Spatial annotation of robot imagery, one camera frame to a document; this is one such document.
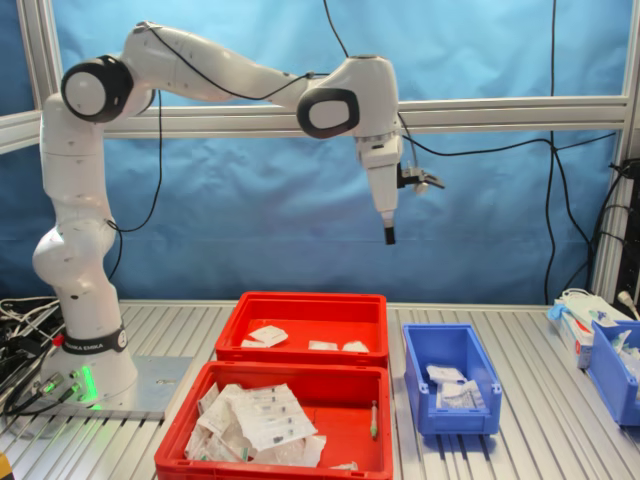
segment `metal table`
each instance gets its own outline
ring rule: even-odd
[[[153,455],[235,302],[124,301],[136,354],[193,356],[167,419],[22,418],[0,434],[17,479],[155,477]],[[391,304],[389,367],[395,477],[640,478],[640,430],[620,429],[590,379],[572,366],[543,307]],[[471,323],[504,389],[500,433],[416,434],[404,385],[403,323]]]

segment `aluminum frame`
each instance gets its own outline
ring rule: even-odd
[[[36,108],[58,90],[62,62],[51,0],[16,0]],[[400,111],[413,133],[461,133],[548,130],[619,130],[614,163],[640,154],[638,66],[640,0],[634,0],[622,95],[527,97],[401,102]],[[118,122],[108,138],[157,137],[157,109]],[[0,154],[37,143],[39,112],[0,117]],[[271,105],[165,107],[163,135],[168,138],[302,136],[294,112]],[[623,180],[612,201],[628,205],[633,184]],[[604,227],[624,235],[624,209],[611,209]],[[596,258],[593,288],[611,301],[622,248],[605,237]]]

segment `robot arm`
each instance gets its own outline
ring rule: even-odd
[[[109,122],[144,111],[155,89],[209,102],[267,100],[295,108],[309,136],[353,135],[389,244],[395,242],[397,189],[435,183],[419,169],[400,169],[398,94],[388,60],[350,57],[324,78],[295,77],[192,33],[138,24],[119,57],[105,55],[71,68],[42,114],[44,189],[54,205],[56,226],[38,244],[33,263],[60,299],[66,326],[63,348],[43,363],[42,376],[59,373],[66,383],[75,379],[78,404],[119,395],[137,375],[117,294],[102,266],[115,236],[105,221],[112,216],[103,133]]]

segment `blue plastic bin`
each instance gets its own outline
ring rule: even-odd
[[[471,325],[404,325],[407,384],[413,421],[422,435],[492,434],[500,423],[502,387]],[[436,408],[437,386],[427,365],[455,367],[475,380],[487,408]]]
[[[611,346],[611,340],[620,333],[631,330],[626,343],[640,347],[640,323],[617,323],[619,326],[608,328],[593,323],[594,337],[589,376],[616,423],[640,425],[640,402],[636,401],[638,382]]]

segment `white packet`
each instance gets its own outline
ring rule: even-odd
[[[240,344],[241,347],[249,347],[249,348],[267,348],[266,343],[255,342],[253,340],[243,340]]]
[[[304,447],[304,440],[299,439],[277,447],[267,448],[258,452],[251,463],[301,467],[303,466]]]
[[[309,340],[309,350],[338,350],[338,344]]]
[[[613,349],[616,351],[618,355],[620,355],[620,352],[624,347],[624,342],[627,341],[627,337],[629,335],[631,335],[631,330],[625,330],[624,332],[619,334],[616,338],[611,340],[611,346],[613,347]]]
[[[284,342],[289,337],[289,335],[287,335],[287,332],[285,332],[281,328],[271,325],[268,327],[259,328],[258,330],[251,332],[249,336],[255,338],[259,342],[264,343],[267,347],[273,347],[278,343]]]
[[[242,435],[242,427],[236,418],[222,435],[222,441],[244,462],[247,462],[249,457],[255,457],[258,452],[253,448],[249,439]]]
[[[363,352],[363,353],[369,353],[369,349],[367,348],[367,346],[362,343],[359,340],[356,340],[354,342],[348,342],[344,344],[344,347],[342,347],[342,351],[343,352]]]
[[[318,432],[289,387],[280,387],[278,392],[278,387],[270,387],[266,396],[250,391],[230,399],[243,435],[258,452]]]
[[[198,419],[197,424],[211,431],[219,437],[233,422],[233,412],[228,403],[232,397],[242,393],[242,388],[236,384],[227,385],[211,406]]]
[[[191,437],[189,437],[187,446],[184,448],[185,458],[189,460],[196,460],[198,452],[209,439],[209,435],[211,435],[209,430],[196,424],[193,432],[191,432]]]
[[[315,468],[320,463],[322,450],[327,444],[327,437],[324,435],[314,435],[304,439],[304,454],[302,455],[302,466]]]
[[[465,383],[467,379],[454,367],[441,367],[438,365],[427,365],[427,373],[432,382],[441,383]]]
[[[209,391],[205,393],[200,400],[198,400],[198,413],[202,415],[206,412],[207,408],[209,408],[213,402],[215,402],[216,398],[218,398],[218,395],[220,395],[220,390],[218,390],[218,384],[214,383]]]
[[[356,462],[345,463],[343,465],[336,465],[335,467],[329,467],[334,470],[357,470],[358,464]]]
[[[245,463],[229,446],[216,435],[212,436],[198,451],[196,460],[209,462]]]
[[[438,385],[436,408],[485,408],[485,404],[478,385],[471,380],[463,385]]]

